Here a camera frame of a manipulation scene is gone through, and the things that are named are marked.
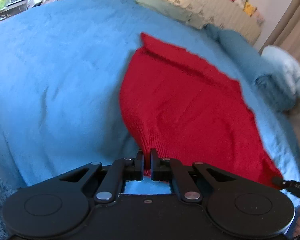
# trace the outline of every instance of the bed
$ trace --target bed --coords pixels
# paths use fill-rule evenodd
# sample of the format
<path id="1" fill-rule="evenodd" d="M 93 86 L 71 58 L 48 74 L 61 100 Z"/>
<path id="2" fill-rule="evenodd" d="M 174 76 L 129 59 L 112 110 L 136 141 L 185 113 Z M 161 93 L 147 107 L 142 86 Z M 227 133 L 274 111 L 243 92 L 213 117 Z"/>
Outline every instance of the bed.
<path id="1" fill-rule="evenodd" d="M 0 23 L 2 198 L 92 161 L 109 165 L 136 155 L 138 145 L 121 119 L 118 95 L 129 59 L 141 46 L 141 32 L 185 47 L 239 80 L 264 148 L 285 179 L 300 181 L 299 146 L 289 121 L 264 102 L 205 30 L 135 0 L 62 0 Z M 130 182 L 126 192 L 169 189 L 146 179 L 141 185 Z"/>

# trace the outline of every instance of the red sweater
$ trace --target red sweater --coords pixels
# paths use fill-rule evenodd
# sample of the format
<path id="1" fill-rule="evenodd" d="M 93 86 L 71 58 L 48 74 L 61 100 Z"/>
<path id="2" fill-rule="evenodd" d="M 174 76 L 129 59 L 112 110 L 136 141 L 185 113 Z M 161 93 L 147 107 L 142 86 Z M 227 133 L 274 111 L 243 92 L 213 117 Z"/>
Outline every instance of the red sweater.
<path id="1" fill-rule="evenodd" d="M 202 161 L 272 186 L 281 177 L 263 149 L 254 114 L 239 82 L 206 60 L 145 33 L 132 57 L 121 91 L 122 117 L 145 153 L 192 165 Z"/>

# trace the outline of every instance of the metal screw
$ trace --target metal screw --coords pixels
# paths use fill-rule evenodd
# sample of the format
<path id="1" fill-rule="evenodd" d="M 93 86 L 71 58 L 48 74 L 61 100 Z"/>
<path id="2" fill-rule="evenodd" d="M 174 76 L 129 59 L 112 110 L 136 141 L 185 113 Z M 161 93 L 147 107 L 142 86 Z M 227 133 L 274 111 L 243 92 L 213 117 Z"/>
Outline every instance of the metal screw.
<path id="1" fill-rule="evenodd" d="M 99 193 L 97 193 L 97 199 L 100 200 L 109 200 L 112 197 L 112 194 L 108 191 L 101 191 Z"/>
<path id="2" fill-rule="evenodd" d="M 189 191 L 185 194 L 185 198 L 189 199 L 189 200 L 196 200 L 196 199 L 200 198 L 200 194 L 195 191 Z"/>

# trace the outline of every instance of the red knit fabric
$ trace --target red knit fabric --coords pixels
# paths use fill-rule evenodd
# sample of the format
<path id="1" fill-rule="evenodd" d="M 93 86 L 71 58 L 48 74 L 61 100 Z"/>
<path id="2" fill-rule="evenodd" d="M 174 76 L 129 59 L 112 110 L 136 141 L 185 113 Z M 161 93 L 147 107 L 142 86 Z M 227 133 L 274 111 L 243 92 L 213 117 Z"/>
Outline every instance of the red knit fabric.
<path id="1" fill-rule="evenodd" d="M 202 161 L 273 186 L 282 177 L 263 149 L 240 85 L 206 60 L 145 33 L 121 91 L 122 117 L 145 153 L 192 165 Z"/>

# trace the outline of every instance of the blue bed sheet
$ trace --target blue bed sheet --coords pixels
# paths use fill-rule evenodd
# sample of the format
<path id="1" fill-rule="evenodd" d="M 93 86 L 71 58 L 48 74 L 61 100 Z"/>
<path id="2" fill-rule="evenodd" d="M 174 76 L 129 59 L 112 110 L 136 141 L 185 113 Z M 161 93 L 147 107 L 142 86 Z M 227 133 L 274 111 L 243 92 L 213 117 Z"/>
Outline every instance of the blue bed sheet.
<path id="1" fill-rule="evenodd" d="M 0 23 L 0 178 L 14 188 L 29 186 L 91 161 L 108 165 L 135 156 L 118 94 L 141 32 L 185 47 L 238 79 L 265 149 L 285 179 L 300 181 L 298 143 L 284 115 L 267 106 L 204 30 L 134 0 L 57 1 Z M 130 183 L 127 191 L 169 189 Z"/>

